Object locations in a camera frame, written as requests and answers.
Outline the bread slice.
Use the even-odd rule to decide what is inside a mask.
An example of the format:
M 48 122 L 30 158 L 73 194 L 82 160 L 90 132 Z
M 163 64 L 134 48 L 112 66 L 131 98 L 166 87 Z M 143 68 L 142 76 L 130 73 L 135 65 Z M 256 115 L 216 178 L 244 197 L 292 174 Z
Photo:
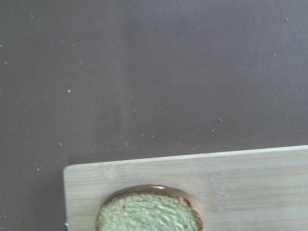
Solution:
M 102 204 L 97 231 L 203 231 L 203 209 L 191 194 L 165 185 L 138 185 L 112 193 Z

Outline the wooden cutting board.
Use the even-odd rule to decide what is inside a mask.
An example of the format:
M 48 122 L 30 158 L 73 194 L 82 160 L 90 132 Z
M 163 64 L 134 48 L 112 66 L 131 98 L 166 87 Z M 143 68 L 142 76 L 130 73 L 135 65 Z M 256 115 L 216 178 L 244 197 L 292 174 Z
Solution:
M 305 231 L 308 148 L 292 146 L 68 166 L 66 220 L 93 231 L 100 206 L 118 190 L 166 185 L 195 196 L 208 231 Z

